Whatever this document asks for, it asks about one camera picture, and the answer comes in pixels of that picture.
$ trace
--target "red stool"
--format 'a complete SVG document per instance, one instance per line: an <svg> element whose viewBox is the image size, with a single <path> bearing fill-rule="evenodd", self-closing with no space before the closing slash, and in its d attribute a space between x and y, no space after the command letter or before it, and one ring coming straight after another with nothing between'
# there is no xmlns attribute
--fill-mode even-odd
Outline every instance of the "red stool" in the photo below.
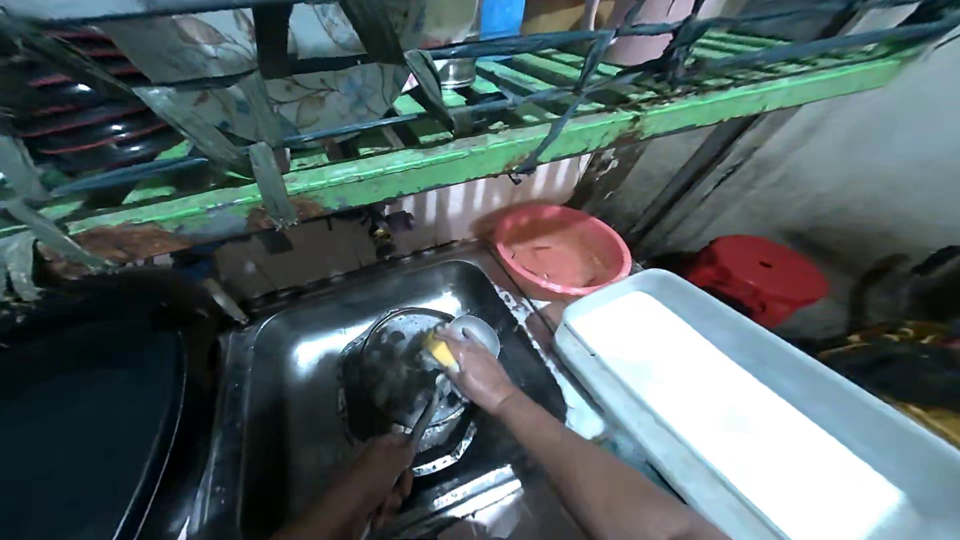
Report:
<svg viewBox="0 0 960 540"><path fill-rule="evenodd" d="M828 292L824 275L806 257L746 234L711 241L684 277L767 328Z"/></svg>

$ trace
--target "white plastic tray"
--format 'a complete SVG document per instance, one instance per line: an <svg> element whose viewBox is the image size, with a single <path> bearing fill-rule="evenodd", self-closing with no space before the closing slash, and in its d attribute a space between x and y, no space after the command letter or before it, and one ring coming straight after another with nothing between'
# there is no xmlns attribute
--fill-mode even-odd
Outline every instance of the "white plastic tray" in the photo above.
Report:
<svg viewBox="0 0 960 540"><path fill-rule="evenodd" d="M673 274L645 270L577 301L556 339L733 538L960 537L960 452Z"/></svg>

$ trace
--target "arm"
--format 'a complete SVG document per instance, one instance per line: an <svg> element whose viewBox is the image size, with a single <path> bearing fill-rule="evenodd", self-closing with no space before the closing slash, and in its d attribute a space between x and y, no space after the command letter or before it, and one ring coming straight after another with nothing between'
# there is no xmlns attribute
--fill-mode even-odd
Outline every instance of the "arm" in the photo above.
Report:
<svg viewBox="0 0 960 540"><path fill-rule="evenodd" d="M373 439L319 501L271 540L355 540L368 525L382 526L410 495L414 451L403 435Z"/></svg>
<svg viewBox="0 0 960 540"><path fill-rule="evenodd" d="M450 376L498 418L546 471L567 510L591 538L722 540L720 530L640 472L569 430L513 385L479 342L443 332L459 364Z"/></svg>

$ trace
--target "sink basin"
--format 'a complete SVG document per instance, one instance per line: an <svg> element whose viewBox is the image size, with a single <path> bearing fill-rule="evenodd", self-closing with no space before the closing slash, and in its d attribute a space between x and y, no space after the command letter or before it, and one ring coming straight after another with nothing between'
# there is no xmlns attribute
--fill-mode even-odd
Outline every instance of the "sink basin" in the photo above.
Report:
<svg viewBox="0 0 960 540"><path fill-rule="evenodd" d="M502 273L498 267L492 270ZM223 398L219 414L222 423L227 417L237 420L239 477L231 480L227 465L219 473L208 471L206 489L216 494L219 488L226 495L212 498L206 517L218 503L224 515L235 516L226 521L234 523L240 536L267 538L318 497L356 451L338 407L341 352L391 309L428 307L485 320L497 331L499 358L511 379L564 420L564 393L542 348L534 345L502 294L475 259L439 257L364 269L265 302L254 315L259 322L228 338L226 377L235 386ZM474 422L476 433L462 457L417 477L396 520L398 529L383 535L410 527L424 530L424 520L444 508L515 479L514 470L523 466L522 449L482 412ZM229 438L229 432L221 438ZM223 465L230 445L220 442Z"/></svg>

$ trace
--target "yellow sponge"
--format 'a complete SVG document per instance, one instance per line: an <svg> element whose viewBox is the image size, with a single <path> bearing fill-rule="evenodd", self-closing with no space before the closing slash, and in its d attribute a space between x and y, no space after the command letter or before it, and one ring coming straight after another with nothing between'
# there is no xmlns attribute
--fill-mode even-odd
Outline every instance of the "yellow sponge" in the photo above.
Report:
<svg viewBox="0 0 960 540"><path fill-rule="evenodd" d="M444 341L434 337L432 331L426 336L426 339L423 340L423 348L433 355L443 367L448 368L457 363L456 358L453 357L453 353L450 352L450 348L446 346Z"/></svg>

